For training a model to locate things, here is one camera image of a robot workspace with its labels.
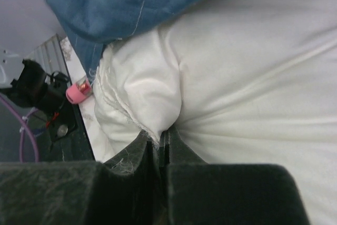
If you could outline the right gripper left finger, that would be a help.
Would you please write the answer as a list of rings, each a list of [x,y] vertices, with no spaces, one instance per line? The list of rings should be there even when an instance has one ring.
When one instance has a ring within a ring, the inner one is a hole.
[[[105,163],[3,163],[1,224],[150,224],[158,148],[140,132]]]

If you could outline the blue patterned pillowcase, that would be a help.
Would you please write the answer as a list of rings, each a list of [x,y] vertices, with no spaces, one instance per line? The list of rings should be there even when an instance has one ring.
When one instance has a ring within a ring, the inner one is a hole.
[[[149,31],[200,0],[45,0],[90,82],[113,41]]]

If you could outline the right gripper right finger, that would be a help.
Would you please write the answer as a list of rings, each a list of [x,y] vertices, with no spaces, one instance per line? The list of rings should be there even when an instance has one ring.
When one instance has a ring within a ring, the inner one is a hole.
[[[293,177],[275,164],[208,164],[171,127],[160,140],[169,224],[309,224]]]

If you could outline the white pillow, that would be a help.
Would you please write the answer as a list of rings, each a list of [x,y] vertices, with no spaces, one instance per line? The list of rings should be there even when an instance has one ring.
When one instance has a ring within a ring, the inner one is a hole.
[[[208,0],[103,52],[95,115],[115,152],[176,126],[212,163],[276,163],[336,224],[336,0]]]

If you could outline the pink capped small bottle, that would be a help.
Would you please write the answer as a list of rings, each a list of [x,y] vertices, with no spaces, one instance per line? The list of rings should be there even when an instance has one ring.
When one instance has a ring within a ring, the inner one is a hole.
[[[81,104],[93,94],[91,84],[86,76],[67,88],[65,95],[72,104]]]

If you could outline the aluminium frame rail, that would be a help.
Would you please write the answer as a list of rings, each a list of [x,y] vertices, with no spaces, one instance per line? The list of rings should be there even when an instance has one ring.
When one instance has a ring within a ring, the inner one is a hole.
[[[60,45],[60,38],[57,34],[41,45],[42,60],[44,70],[52,74],[55,71],[60,71],[67,74],[65,58]]]

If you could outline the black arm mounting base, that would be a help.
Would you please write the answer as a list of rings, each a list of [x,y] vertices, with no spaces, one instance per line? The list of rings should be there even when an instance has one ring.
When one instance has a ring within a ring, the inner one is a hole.
[[[19,161],[25,161],[26,138],[35,162],[94,160],[80,109],[65,95],[70,78],[46,73],[34,60],[23,59],[22,65],[19,77],[1,88],[1,103],[21,125]]]

